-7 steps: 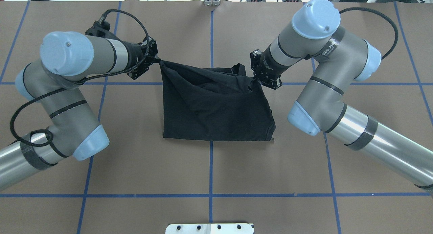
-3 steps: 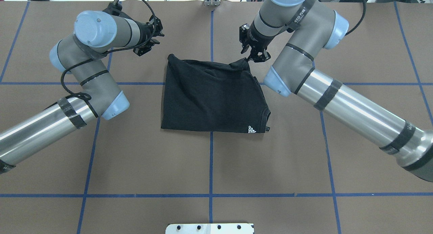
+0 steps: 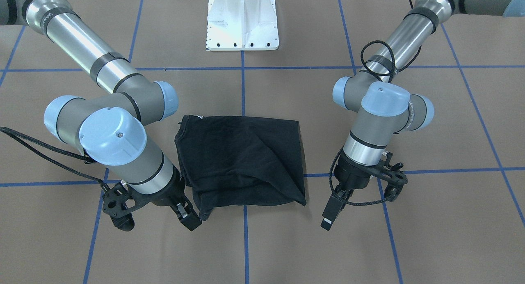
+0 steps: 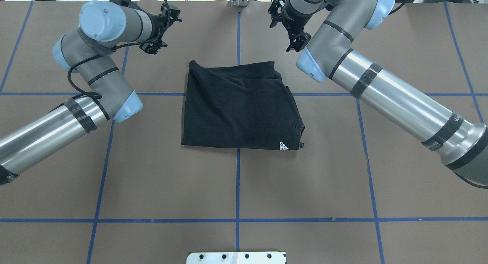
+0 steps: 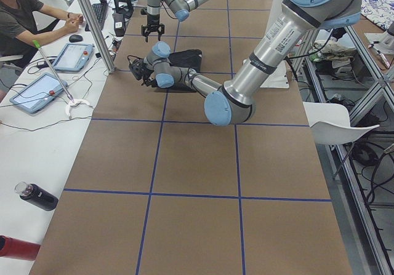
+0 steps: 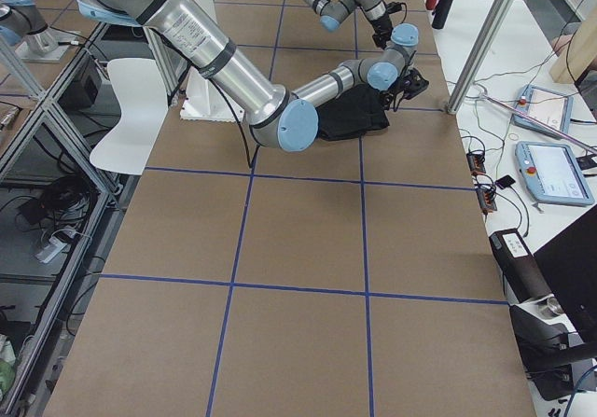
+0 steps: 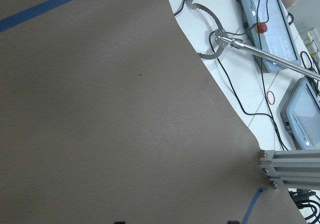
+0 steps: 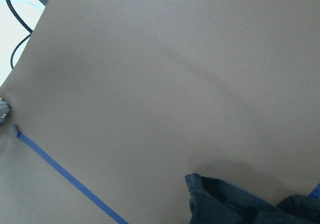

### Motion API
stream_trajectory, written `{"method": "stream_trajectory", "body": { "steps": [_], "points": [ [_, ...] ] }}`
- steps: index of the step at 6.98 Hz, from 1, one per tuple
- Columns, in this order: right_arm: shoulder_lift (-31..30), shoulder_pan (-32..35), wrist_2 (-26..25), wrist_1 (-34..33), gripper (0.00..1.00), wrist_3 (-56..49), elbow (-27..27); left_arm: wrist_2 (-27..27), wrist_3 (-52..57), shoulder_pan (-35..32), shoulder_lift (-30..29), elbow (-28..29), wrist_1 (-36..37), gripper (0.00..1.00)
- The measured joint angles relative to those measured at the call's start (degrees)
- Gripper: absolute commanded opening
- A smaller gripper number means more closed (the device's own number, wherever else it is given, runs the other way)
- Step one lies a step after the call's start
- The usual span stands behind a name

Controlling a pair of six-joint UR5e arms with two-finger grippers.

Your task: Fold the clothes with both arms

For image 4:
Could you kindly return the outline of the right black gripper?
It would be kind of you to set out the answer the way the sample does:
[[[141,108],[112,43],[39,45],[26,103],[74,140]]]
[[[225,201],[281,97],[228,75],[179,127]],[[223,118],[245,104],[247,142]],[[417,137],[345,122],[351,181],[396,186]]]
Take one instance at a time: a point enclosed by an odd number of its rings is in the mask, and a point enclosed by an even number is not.
[[[282,23],[288,33],[290,41],[286,52],[294,50],[302,51],[311,40],[311,35],[304,31],[304,27],[312,17],[312,14],[304,14],[296,10],[288,0],[273,0],[268,13],[271,16],[270,28]]]

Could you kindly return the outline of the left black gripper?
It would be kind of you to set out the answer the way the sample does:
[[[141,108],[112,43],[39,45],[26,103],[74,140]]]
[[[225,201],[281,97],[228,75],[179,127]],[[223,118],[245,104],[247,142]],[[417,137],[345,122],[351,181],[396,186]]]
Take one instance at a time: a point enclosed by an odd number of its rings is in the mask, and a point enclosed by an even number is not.
[[[159,15],[148,13],[152,27],[151,33],[145,43],[140,43],[139,48],[147,54],[157,54],[159,49],[167,47],[168,44],[162,41],[162,37],[174,22],[182,21],[179,18],[180,13],[181,10],[173,4],[162,4]]]

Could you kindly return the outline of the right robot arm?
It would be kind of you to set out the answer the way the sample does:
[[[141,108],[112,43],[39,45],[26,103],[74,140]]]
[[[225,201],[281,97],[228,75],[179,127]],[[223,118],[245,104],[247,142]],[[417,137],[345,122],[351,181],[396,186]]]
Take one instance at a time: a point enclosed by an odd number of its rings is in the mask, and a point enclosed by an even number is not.
[[[352,48],[387,18],[395,0],[273,0],[270,27],[282,23],[287,51],[317,82],[330,79],[438,153],[460,179],[487,188],[487,126],[472,124]]]

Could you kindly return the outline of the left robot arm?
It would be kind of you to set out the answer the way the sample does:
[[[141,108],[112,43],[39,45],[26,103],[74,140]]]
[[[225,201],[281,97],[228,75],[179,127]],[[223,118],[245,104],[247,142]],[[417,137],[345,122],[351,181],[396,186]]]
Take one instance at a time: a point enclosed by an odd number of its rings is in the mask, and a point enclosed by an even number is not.
[[[123,47],[139,46],[147,54],[166,47],[164,33],[180,22],[178,7],[164,2],[159,15],[130,0],[92,0],[85,3],[76,28],[52,49],[54,60],[67,72],[77,95],[45,116],[1,139],[1,184],[19,176],[106,121],[123,122],[143,108],[111,55]]]

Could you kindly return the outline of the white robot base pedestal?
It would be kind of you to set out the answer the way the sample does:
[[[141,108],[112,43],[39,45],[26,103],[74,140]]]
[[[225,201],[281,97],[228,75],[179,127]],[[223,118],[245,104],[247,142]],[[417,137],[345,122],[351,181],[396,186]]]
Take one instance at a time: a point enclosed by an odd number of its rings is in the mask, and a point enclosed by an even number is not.
[[[286,264],[285,252],[195,252],[186,259],[187,264]]]

